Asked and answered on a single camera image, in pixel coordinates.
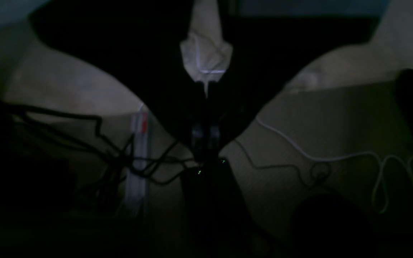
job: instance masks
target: white cable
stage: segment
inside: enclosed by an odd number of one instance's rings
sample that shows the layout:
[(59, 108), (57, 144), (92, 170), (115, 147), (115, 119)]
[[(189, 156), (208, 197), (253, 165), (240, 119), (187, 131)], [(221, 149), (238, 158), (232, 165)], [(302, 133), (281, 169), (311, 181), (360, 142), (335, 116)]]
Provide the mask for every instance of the white cable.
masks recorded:
[(141, 109), (143, 109), (143, 106), (144, 106), (144, 102), (142, 102), (142, 103), (139, 105), (138, 113), (141, 112)]
[(197, 36), (192, 34), (192, 37), (194, 38), (195, 41), (195, 63), (197, 65), (197, 70), (201, 73), (225, 73), (226, 70), (216, 70), (216, 69), (203, 69), (200, 67), (200, 48), (199, 48), (199, 42), (197, 39)]
[[(357, 153), (353, 153), (353, 154), (348, 154), (348, 155), (343, 155), (340, 157), (331, 157), (331, 158), (322, 158), (322, 157), (314, 157), (312, 155), (307, 154), (302, 148), (300, 148), (300, 146), (298, 146), (290, 137), (288, 137), (287, 135), (285, 135), (284, 133), (278, 131), (277, 129), (265, 124), (264, 122), (261, 121), (261, 119), (259, 119), (259, 117), (256, 116), (256, 121), (264, 128), (275, 132), (276, 134), (280, 135), (281, 137), (285, 138), (285, 140), (287, 140), (296, 150), (298, 150), (298, 152), (300, 152), (303, 156), (305, 156), (306, 158), (308, 158), (309, 160), (313, 160), (313, 161), (317, 161), (317, 162), (332, 162), (332, 161), (340, 161), (340, 160), (345, 160), (345, 159), (349, 159), (352, 157), (358, 157), (358, 156), (364, 156), (364, 155), (369, 155), (369, 156), (373, 156), (375, 157), (375, 159), (377, 160), (378, 164), (379, 164), (379, 174), (377, 175), (377, 180), (375, 181), (375, 185), (374, 188), (372, 189), (372, 194), (371, 194), (371, 203), (372, 203), (372, 208), (379, 214), (383, 214), (384, 212), (387, 211), (388, 209), (388, 205), (389, 205), (389, 200), (388, 200), (388, 191), (386, 189), (386, 185), (385, 185), (385, 180), (383, 177), (383, 173), (384, 173), (384, 169), (385, 169), (385, 165), (388, 162), (388, 160), (390, 159), (394, 159), (397, 160), (406, 170), (411, 183), (412, 183), (412, 188), (413, 188), (413, 170), (412, 170), (412, 161), (413, 161), (413, 156), (410, 157), (408, 159), (408, 162), (405, 163), (400, 157), (397, 157), (396, 155), (387, 155), (383, 161), (380, 160), (380, 157), (377, 153), (375, 152), (357, 152)], [(377, 196), (377, 190), (379, 189), (380, 183), (382, 183), (382, 188), (383, 188), (383, 192), (384, 192), (384, 197), (385, 197), (385, 204), (382, 207), (382, 209), (377, 210), (376, 209), (376, 201), (375, 198)]]

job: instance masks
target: power cord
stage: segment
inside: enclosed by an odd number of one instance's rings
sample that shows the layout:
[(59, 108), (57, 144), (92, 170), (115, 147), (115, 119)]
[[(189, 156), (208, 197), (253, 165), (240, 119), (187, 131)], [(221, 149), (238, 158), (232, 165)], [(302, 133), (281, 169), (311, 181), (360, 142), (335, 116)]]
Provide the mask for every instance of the power cord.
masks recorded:
[[(262, 127), (266, 128), (266, 129), (268, 129), (272, 132), (275, 132), (276, 134), (278, 134), (281, 137), (285, 138), (286, 141), (288, 141), (296, 150), (298, 150), (298, 152), (300, 152), (303, 156), (305, 156), (309, 160), (318, 161), (318, 162), (326, 162), (327, 163), (327, 162), (346, 160), (346, 159), (349, 159), (349, 158), (360, 157), (360, 156), (372, 156), (372, 157), (374, 157), (377, 160), (377, 163), (379, 164), (380, 169), (379, 169), (379, 174), (377, 176), (377, 180), (375, 182), (374, 188), (372, 189), (371, 203), (372, 203), (372, 208), (378, 214), (385, 213), (388, 209), (388, 206), (389, 206), (388, 191), (386, 189), (385, 180), (383, 178), (383, 173), (384, 173), (385, 165), (390, 159), (397, 160), (403, 166), (403, 168), (406, 170), (406, 172), (407, 172), (407, 174), (408, 174), (408, 176), (411, 180), (412, 188), (413, 188), (413, 170), (412, 170), (413, 156), (411, 156), (408, 159), (407, 163), (405, 163), (400, 157), (397, 157), (396, 155), (387, 155), (383, 160), (380, 160), (379, 155), (377, 153), (371, 152), (371, 151), (357, 152), (357, 153), (352, 153), (352, 154), (343, 155), (343, 156), (339, 156), (339, 157), (330, 157), (330, 158), (314, 157), (312, 155), (307, 154), (302, 148), (300, 148), (300, 146), (298, 146), (292, 139), (290, 139), (290, 137), (288, 137), (287, 135), (285, 135), (281, 131), (271, 127), (270, 125), (265, 124), (257, 116), (256, 116), (256, 121)], [(377, 196), (377, 190), (379, 189), (380, 184), (382, 184), (382, 187), (383, 187), (384, 196), (385, 196), (385, 204), (384, 204), (384, 207), (382, 207), (382, 209), (377, 209), (376, 208), (376, 206), (377, 206), (376, 205), (376, 196)]]
[[(234, 142), (240, 147), (241, 150), (243, 150), (246, 159), (249, 161), (249, 163), (252, 165), (253, 168), (255, 169), (271, 169), (271, 168), (293, 168), (296, 171), (297, 178), (299, 179), (300, 183), (307, 189), (311, 190), (315, 188), (316, 186), (320, 185), (326, 179), (331, 175), (332, 169), (331, 165), (326, 162), (316, 162), (312, 165), (310, 168), (310, 178), (313, 181), (313, 183), (305, 183), (305, 181), (302, 179), (300, 169), (296, 165), (290, 165), (290, 164), (283, 164), (283, 165), (266, 165), (266, 166), (257, 166), (253, 160), (251, 159), (249, 153), (246, 151), (246, 148), (239, 142), (238, 140), (234, 139)], [(315, 173), (315, 168), (317, 165), (324, 164), (328, 167), (328, 171), (324, 173), (319, 173), (318, 175), (314, 175)]]
[[(110, 141), (110, 139), (108, 139), (108, 137), (106, 137), (105, 135), (101, 133), (101, 125), (103, 122), (103, 119), (101, 116), (63, 113), (63, 112), (53, 111), (53, 110), (49, 110), (45, 108), (25, 106), (25, 105), (6, 104), (5, 107), (8, 113), (16, 115), (23, 120), (24, 123), (19, 123), (19, 124), (22, 124), (24, 128), (37, 134), (39, 137), (46, 139), (47, 141), (54, 143), (58, 146), (61, 146), (63, 148), (80, 151), (80, 152), (93, 153), (97, 155), (100, 159), (102, 159), (108, 165), (108, 167), (105, 170), (105, 173), (98, 181), (90, 185), (87, 185), (85, 187), (82, 187), (81, 189), (78, 189), (74, 195), (75, 197), (74, 199), (77, 199), (79, 196), (84, 195), (84, 194), (88, 197), (93, 197), (94, 199), (96, 199), (97, 205), (100, 209), (106, 209), (115, 199), (119, 184), (123, 182), (123, 180), (125, 180), (125, 177), (120, 178), (121, 171), (123, 170), (124, 167), (129, 167), (131, 173), (134, 173), (143, 178), (147, 178), (152, 183), (155, 183), (159, 186), (165, 186), (171, 183), (172, 181), (174, 181), (175, 179), (177, 179), (179, 175), (181, 175), (183, 172), (185, 172), (188, 169), (185, 162), (193, 160), (193, 159), (178, 160), (177, 158), (168, 156), (168, 153), (170, 152), (170, 150), (172, 150), (175, 147), (175, 145), (177, 145), (178, 143), (177, 141), (174, 142), (172, 145), (170, 145), (170, 147), (167, 148), (167, 150), (165, 150), (165, 152), (158, 159), (134, 157), (134, 150), (133, 150), (134, 134), (130, 136), (124, 148), (119, 149), (113, 142)], [(86, 142), (80, 139), (77, 139), (76, 137), (73, 137), (69, 134), (66, 134), (62, 131), (59, 131), (53, 128), (49, 124), (36, 121), (35, 119), (32, 119), (30, 116), (28, 116), (28, 113), (47, 114), (51, 116), (59, 116), (59, 117), (71, 118), (71, 119), (93, 120), (95, 121), (95, 136), (102, 139), (113, 150), (117, 151), (118, 156), (113, 157), (113, 154), (104, 153), (98, 150), (97, 148), (95, 148), (94, 146), (87, 144)], [(71, 145), (59, 142), (57, 139), (54, 139), (53, 137), (49, 136), (49, 134), (53, 134), (61, 139), (66, 140), (67, 142), (71, 142), (75, 145), (78, 145), (79, 147), (75, 147), (75, 146), (71, 146)], [(125, 151), (128, 149), (129, 146), (130, 146), (130, 155), (126, 155)], [(151, 161), (151, 163), (143, 169), (136, 169), (133, 166), (134, 160), (147, 160), (147, 161)], [(179, 163), (182, 165), (183, 170), (177, 173), (177, 175), (175, 175), (174, 177), (170, 178), (167, 181), (158, 181), (154, 179), (152, 176), (162, 163)]]

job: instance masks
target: tangled wires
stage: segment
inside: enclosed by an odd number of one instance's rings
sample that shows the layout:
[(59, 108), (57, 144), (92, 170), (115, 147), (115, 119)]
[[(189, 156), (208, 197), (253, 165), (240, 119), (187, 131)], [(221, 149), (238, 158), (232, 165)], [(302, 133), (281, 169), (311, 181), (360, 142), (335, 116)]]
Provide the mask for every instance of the tangled wires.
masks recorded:
[[(118, 186), (126, 178), (125, 176), (122, 177), (122, 171), (124, 168), (129, 168), (131, 173), (134, 173), (142, 178), (147, 178), (156, 185), (165, 186), (177, 179), (179, 175), (187, 170), (187, 165), (185, 164), (186, 162), (193, 160), (178, 160), (177, 158), (168, 156), (168, 153), (177, 145), (178, 141), (170, 145), (170, 147), (167, 148), (167, 150), (165, 150), (165, 152), (158, 159), (135, 157), (134, 134), (131, 134), (122, 149), (118, 148), (108, 137), (101, 133), (101, 125), (103, 124), (103, 119), (101, 116), (63, 113), (25, 105), (6, 104), (5, 107), (8, 113), (16, 115), (23, 120), (23, 126), (25, 129), (33, 132), (42, 139), (70, 150), (95, 154), (108, 165), (102, 177), (98, 181), (78, 189), (73, 197), (74, 200), (87, 200), (88, 202), (92, 202), (98, 211), (109, 211), (116, 205)], [(110, 146), (110, 148), (117, 152), (118, 155), (115, 157), (110, 153), (104, 153), (87, 142), (53, 128), (49, 124), (32, 119), (28, 116), (28, 113), (39, 113), (62, 118), (95, 121), (95, 136)], [(63, 142), (51, 137), (51, 135), (64, 139), (74, 145), (64, 144)], [(145, 160), (150, 163), (142, 169), (137, 169), (133, 165), (135, 160)], [(182, 165), (182, 171), (166, 181), (158, 181), (153, 178), (153, 175), (162, 163), (180, 164)]]

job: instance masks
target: cable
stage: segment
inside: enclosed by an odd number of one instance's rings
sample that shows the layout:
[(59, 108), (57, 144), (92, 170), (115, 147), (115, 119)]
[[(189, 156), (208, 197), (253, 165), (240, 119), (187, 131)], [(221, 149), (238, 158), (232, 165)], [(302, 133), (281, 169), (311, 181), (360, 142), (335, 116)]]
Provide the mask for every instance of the cable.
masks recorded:
[[(188, 161), (195, 161), (194, 158), (187, 158), (187, 159), (178, 159), (177, 157), (166, 156), (167, 159), (171, 159), (171, 161), (165, 160), (164, 163), (179, 163), (179, 162), (188, 162)], [(157, 159), (149, 158), (149, 157), (134, 157), (134, 160), (145, 160), (145, 161), (157, 161)]]
[(105, 171), (103, 175), (103, 179), (105, 180), (105, 184), (98, 193), (98, 205), (99, 209), (108, 209), (112, 204), (113, 200), (116, 199), (118, 194), (118, 187), (120, 184), (120, 174), (124, 167), (123, 162), (121, 160), (125, 157), (125, 151), (127, 150), (130, 144), (133, 144), (133, 140), (135, 138), (135, 134), (131, 134), (127, 142), (125, 143), (124, 147), (120, 150), (119, 156), (115, 158), (115, 162), (112, 162), (109, 165), (110, 169)]
[(173, 182), (175, 179), (177, 179), (180, 175), (182, 175), (182, 173), (186, 172), (186, 170), (182, 170), (180, 172), (178, 172), (175, 176), (173, 176), (172, 178), (168, 179), (167, 181), (158, 181), (152, 177), (149, 178), (149, 181), (151, 181), (151, 183), (154, 183), (158, 186), (166, 186), (167, 184)]
[(80, 119), (80, 120), (91, 120), (95, 121), (95, 136), (106, 142), (113, 150), (119, 152), (120, 149), (111, 140), (101, 133), (101, 125), (103, 124), (103, 118), (96, 115), (78, 115), (72, 113), (64, 113), (60, 111), (54, 111), (46, 108), (40, 108), (37, 106), (27, 106), (27, 105), (10, 105), (6, 104), (7, 111), (12, 114), (16, 114), (20, 117), (29, 117), (27, 113), (38, 113), (51, 116), (58, 116), (61, 118), (70, 119)]
[(141, 109), (143, 109), (143, 106), (144, 106), (144, 102), (142, 102), (142, 103), (139, 105), (138, 112), (141, 112)]
[(80, 196), (83, 192), (87, 190), (91, 190), (89, 192), (89, 195), (92, 193), (97, 193), (94, 197), (97, 198), (97, 205), (99, 206), (99, 209), (103, 209), (103, 207), (106, 208), (106, 205), (108, 204), (108, 201), (112, 199), (112, 197), (117, 193), (117, 188), (120, 184), (120, 181), (117, 179), (114, 179), (115, 184), (114, 188), (109, 188), (109, 183), (112, 180), (113, 174), (117, 171), (117, 176), (116, 178), (119, 178), (120, 171), (122, 171), (122, 162), (121, 159), (124, 157), (125, 150), (128, 147), (128, 145), (132, 144), (134, 140), (134, 134), (131, 134), (127, 142), (125, 143), (124, 148), (119, 152), (119, 156), (115, 157), (113, 160), (108, 162), (108, 166), (105, 169), (105, 172), (103, 173), (102, 177), (97, 180), (94, 183), (91, 183), (89, 185), (86, 185), (82, 187), (81, 189), (76, 191), (75, 198)]
[(109, 157), (108, 155), (106, 155), (105, 153), (101, 152), (100, 150), (98, 150), (97, 148), (95, 148), (94, 146), (87, 144), (83, 141), (81, 141), (80, 139), (77, 139), (75, 137), (70, 136), (69, 134), (66, 134), (62, 131), (59, 131), (53, 127), (51, 127), (48, 124), (44, 124), (42, 122), (36, 121), (32, 118), (30, 118), (29, 116), (27, 116), (26, 114), (19, 114), (18, 116), (20, 116), (21, 119), (23, 119), (24, 122), (28, 123), (31, 126), (39, 126), (42, 127), (44, 129), (46, 129), (47, 131), (51, 132), (52, 134), (55, 134), (59, 137), (62, 137), (63, 139), (66, 139), (70, 142), (74, 142), (77, 145), (80, 145), (82, 147), (84, 147), (85, 149), (89, 150), (90, 152), (95, 153), (95, 155), (97, 155), (98, 157), (100, 157), (103, 161), (105, 161), (106, 163), (108, 163)]
[[(264, 122), (261, 121), (261, 119), (259, 119), (259, 117), (256, 116), (256, 121), (258, 122), (258, 124), (260, 124), (262, 127), (275, 132), (276, 134), (280, 135), (281, 137), (285, 138), (296, 150), (298, 150), (298, 152), (300, 152), (301, 154), (303, 154), (303, 156), (305, 156), (306, 158), (308, 158), (309, 160), (313, 160), (313, 161), (320, 161), (320, 162), (334, 162), (334, 161), (341, 161), (341, 160), (346, 160), (349, 158), (353, 158), (353, 157), (359, 157), (359, 156), (365, 156), (365, 155), (369, 155), (369, 156), (373, 156), (375, 157), (375, 159), (377, 160), (377, 163), (379, 164), (379, 174), (377, 176), (377, 180), (374, 184), (374, 188), (372, 189), (372, 194), (371, 194), (371, 203), (372, 203), (372, 208), (375, 210), (375, 212), (377, 212), (378, 214), (383, 214), (387, 211), (388, 206), (389, 206), (389, 197), (388, 197), (388, 191), (386, 189), (386, 184), (385, 184), (385, 180), (383, 178), (383, 173), (384, 173), (384, 168), (386, 163), (388, 162), (388, 160), (390, 159), (395, 159), (397, 160), (406, 170), (411, 183), (412, 183), (412, 188), (413, 188), (413, 170), (411, 167), (411, 163), (413, 160), (413, 156), (410, 157), (408, 159), (407, 164), (400, 159), (400, 157), (397, 157), (396, 155), (387, 155), (383, 161), (380, 160), (380, 157), (377, 153), (375, 152), (357, 152), (357, 153), (353, 153), (353, 154), (348, 154), (348, 155), (343, 155), (343, 156), (339, 156), (339, 157), (331, 157), (331, 158), (322, 158), (322, 157), (314, 157), (312, 155), (307, 154), (302, 148), (300, 148), (300, 146), (298, 146), (292, 139), (290, 139), (288, 136), (286, 136), (285, 134), (283, 134), (282, 132), (278, 131), (277, 129), (265, 124)], [(376, 208), (376, 195), (377, 195), (377, 190), (379, 189), (380, 184), (382, 184), (383, 187), (383, 192), (384, 192), (384, 197), (385, 197), (385, 204), (384, 207), (382, 207), (382, 209), (378, 210)]]
[[(297, 178), (299, 179), (300, 183), (307, 189), (311, 190), (314, 187), (316, 187), (318, 184), (323, 183), (326, 181), (326, 179), (331, 175), (332, 169), (329, 163), (326, 162), (316, 162), (312, 165), (310, 168), (310, 178), (314, 183), (308, 184), (305, 183), (305, 181), (302, 179), (300, 169), (296, 165), (291, 165), (291, 164), (282, 164), (282, 165), (266, 165), (266, 166), (257, 166), (253, 160), (251, 159), (251, 156), (249, 155), (248, 151), (246, 148), (239, 142), (238, 140), (234, 139), (234, 142), (240, 147), (240, 149), (244, 152), (246, 159), (249, 161), (249, 163), (254, 167), (255, 169), (270, 169), (270, 168), (293, 168), (296, 171)], [(319, 164), (325, 164), (328, 167), (328, 172), (326, 173), (319, 173), (317, 176), (314, 175), (314, 170), (317, 165)]]
[[(166, 158), (167, 154), (178, 144), (178, 141), (176, 140), (175, 142), (173, 142), (170, 147), (167, 148), (167, 150), (165, 150), (165, 152), (155, 161), (151, 162), (149, 165), (147, 165), (146, 167), (144, 167), (142, 170), (136, 169), (133, 166), (133, 160), (130, 158), (127, 166), (130, 168), (130, 171), (136, 175), (139, 175), (141, 177), (144, 178), (150, 178), (152, 174), (154, 174), (154, 172), (157, 170), (157, 168), (159, 168), (160, 164), (162, 163), (162, 161)], [(152, 167), (152, 165), (155, 165), (155, 167), (147, 174), (145, 174), (144, 172), (146, 170), (148, 170), (150, 167)]]
[(47, 141), (52, 142), (52, 143), (54, 143), (54, 144), (56, 144), (56, 145), (58, 145), (58, 146), (60, 146), (60, 147), (65, 148), (65, 149), (75, 150), (75, 151), (77, 151), (77, 152), (94, 153), (94, 152), (92, 152), (92, 151), (90, 151), (90, 150), (87, 150), (87, 149), (82, 149), (82, 148), (70, 146), (70, 145), (67, 145), (67, 144), (63, 144), (63, 143), (55, 140), (54, 138), (48, 136), (47, 134), (45, 134), (45, 133), (42, 132), (41, 130), (37, 129), (36, 127), (31, 126), (31, 125), (29, 125), (29, 124), (25, 124), (25, 123), (16, 123), (16, 124), (22, 125), (23, 128), (28, 129), (29, 131), (35, 133), (35, 134), (38, 135), (39, 137), (41, 137), (41, 138), (43, 138), (43, 139), (46, 139)]

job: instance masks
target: black cable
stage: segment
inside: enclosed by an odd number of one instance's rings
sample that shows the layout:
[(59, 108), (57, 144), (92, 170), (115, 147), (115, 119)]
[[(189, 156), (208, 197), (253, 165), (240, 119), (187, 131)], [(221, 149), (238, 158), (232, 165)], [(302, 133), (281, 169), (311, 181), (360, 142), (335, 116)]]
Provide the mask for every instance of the black cable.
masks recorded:
[[(187, 159), (178, 159), (177, 157), (166, 156), (168, 160), (165, 160), (163, 163), (179, 163), (179, 162), (189, 162), (195, 161), (194, 158), (187, 158)], [(150, 157), (134, 157), (134, 160), (145, 160), (145, 161), (157, 161), (158, 159), (150, 158)]]
[[(168, 153), (178, 144), (178, 141), (176, 140), (175, 142), (172, 143), (172, 145), (170, 145), (170, 147), (167, 148), (167, 150), (165, 150), (165, 152), (156, 160), (151, 162), (149, 165), (147, 165), (146, 167), (144, 167), (142, 170), (136, 169), (133, 166), (133, 160), (129, 160), (127, 166), (130, 168), (131, 172), (139, 175), (141, 177), (144, 178), (149, 178), (151, 177), (151, 175), (154, 174), (154, 172), (157, 170), (157, 168), (159, 168), (160, 164), (162, 163), (163, 160), (165, 160), (166, 156), (168, 155)], [(147, 174), (145, 174), (144, 172), (146, 170), (148, 170), (152, 165), (155, 165), (155, 167)]]
[[(251, 163), (252, 167), (255, 169), (270, 169), (270, 168), (293, 168), (296, 173), (297, 177), (300, 180), (300, 183), (307, 189), (311, 190), (315, 188), (316, 186), (321, 186), (322, 188), (334, 193), (338, 194), (338, 192), (335, 189), (329, 188), (327, 186), (324, 186), (322, 183), (331, 175), (331, 165), (326, 162), (316, 162), (312, 165), (310, 168), (310, 178), (314, 181), (312, 184), (305, 183), (305, 181), (302, 179), (300, 169), (295, 166), (295, 165), (290, 165), (290, 164), (282, 164), (282, 165), (266, 165), (266, 166), (257, 166), (253, 160), (251, 159), (251, 156), (249, 153), (246, 151), (246, 148), (239, 142), (238, 140), (234, 139), (234, 142), (240, 147), (240, 149), (244, 152), (246, 159)], [(317, 167), (317, 165), (324, 164), (328, 167), (328, 171), (325, 173), (319, 173), (318, 175), (314, 175), (314, 170)], [(271, 246), (271, 249), (269, 250), (269, 253), (265, 257), (270, 257), (273, 252), (273, 246), (272, 242), (279, 245), (282, 250), (284, 250), (286, 253), (288, 253), (290, 256), (294, 256), (294, 254), (287, 248), (287, 246), (282, 243), (280, 240), (275, 238), (273, 235), (268, 233), (266, 230), (264, 230), (262, 227), (260, 227), (256, 222), (252, 223), (254, 226), (254, 229), (257, 230), (262, 237), (266, 240), (266, 242)]]
[[(175, 176), (173, 176), (172, 178), (168, 179), (167, 181), (158, 181), (158, 180), (156, 180), (156, 179), (154, 179), (154, 178), (152, 178), (152, 177), (148, 177), (147, 179), (148, 179), (151, 183), (153, 183), (153, 184), (155, 184), (155, 185), (158, 185), (158, 186), (166, 186), (166, 185), (170, 184), (171, 182), (173, 182), (174, 180), (176, 180), (177, 178), (179, 178), (179, 176), (182, 175), (182, 173), (184, 173), (184, 172), (186, 172), (185, 169), (182, 170), (182, 171), (180, 171), (180, 172), (178, 172)], [(121, 178), (121, 179), (119, 180), (119, 183), (122, 183), (122, 182), (123, 182), (124, 180), (126, 180), (126, 179), (127, 179), (127, 177), (124, 176), (123, 178)]]
[[(318, 186), (320, 183), (325, 181), (330, 175), (331, 175), (331, 165), (327, 162), (316, 162), (312, 165), (310, 168), (310, 178), (314, 181), (312, 184), (305, 183), (305, 181), (302, 179), (300, 169), (291, 164), (282, 164), (282, 165), (266, 165), (266, 166), (257, 166), (253, 160), (251, 159), (249, 153), (246, 151), (245, 147), (239, 142), (238, 140), (234, 139), (234, 142), (242, 149), (244, 152), (246, 159), (251, 163), (252, 167), (255, 169), (270, 169), (270, 168), (293, 168), (296, 171), (297, 178), (299, 179), (300, 183), (305, 187), (308, 188), (309, 190), (313, 189), (314, 187)], [(317, 165), (320, 164), (325, 164), (328, 167), (328, 172), (326, 173), (320, 173), (317, 176), (314, 176), (314, 170), (317, 167)]]
[(120, 174), (124, 168), (123, 159), (128, 146), (133, 144), (134, 136), (134, 134), (131, 134), (124, 147), (119, 151), (119, 156), (108, 166), (109, 169), (106, 170), (102, 177), (105, 182), (102, 189), (98, 192), (98, 209), (108, 209), (112, 201), (117, 197)]
[(61, 118), (69, 119), (80, 119), (80, 120), (90, 120), (95, 121), (95, 136), (106, 142), (112, 149), (119, 152), (120, 149), (111, 140), (101, 133), (101, 125), (103, 124), (103, 118), (96, 115), (78, 115), (72, 113), (65, 113), (60, 111), (54, 111), (46, 108), (40, 108), (37, 106), (27, 106), (27, 105), (10, 105), (6, 104), (7, 111), (18, 116), (28, 116), (27, 113), (38, 113), (51, 116), (58, 116)]
[(90, 151), (90, 150), (87, 150), (87, 149), (82, 149), (82, 148), (79, 148), (79, 147), (74, 147), (74, 146), (70, 146), (70, 145), (61, 143), (61, 142), (57, 141), (56, 139), (48, 136), (47, 134), (45, 134), (45, 133), (42, 132), (41, 130), (37, 129), (36, 127), (31, 126), (30, 124), (26, 124), (26, 123), (16, 123), (16, 124), (22, 125), (24, 129), (28, 129), (29, 131), (31, 131), (31, 132), (33, 132), (34, 134), (38, 135), (39, 137), (47, 140), (48, 142), (51, 142), (51, 143), (53, 143), (53, 144), (56, 144), (56, 145), (58, 145), (58, 146), (60, 146), (60, 147), (63, 147), (63, 148), (65, 148), (65, 149), (75, 150), (75, 151), (77, 151), (77, 152), (94, 153), (94, 152), (92, 152), (92, 151)]
[(70, 142), (73, 142), (77, 145), (80, 145), (82, 147), (84, 147), (85, 149), (89, 150), (90, 152), (95, 153), (95, 155), (97, 155), (98, 157), (100, 157), (102, 160), (104, 160), (106, 163), (109, 162), (109, 157), (108, 155), (106, 155), (105, 153), (101, 152), (100, 150), (98, 150), (97, 148), (95, 148), (94, 146), (87, 144), (85, 142), (83, 142), (80, 139), (77, 139), (75, 137), (70, 136), (69, 134), (66, 134), (62, 131), (59, 131), (53, 127), (51, 127), (49, 124), (44, 124), (42, 122), (36, 121), (32, 118), (30, 118), (29, 116), (26, 115), (26, 113), (21, 113), (18, 114), (18, 116), (26, 123), (28, 123), (31, 126), (39, 126), (49, 132), (51, 132), (54, 135), (57, 135), (59, 137), (62, 137), (63, 139), (66, 139)]

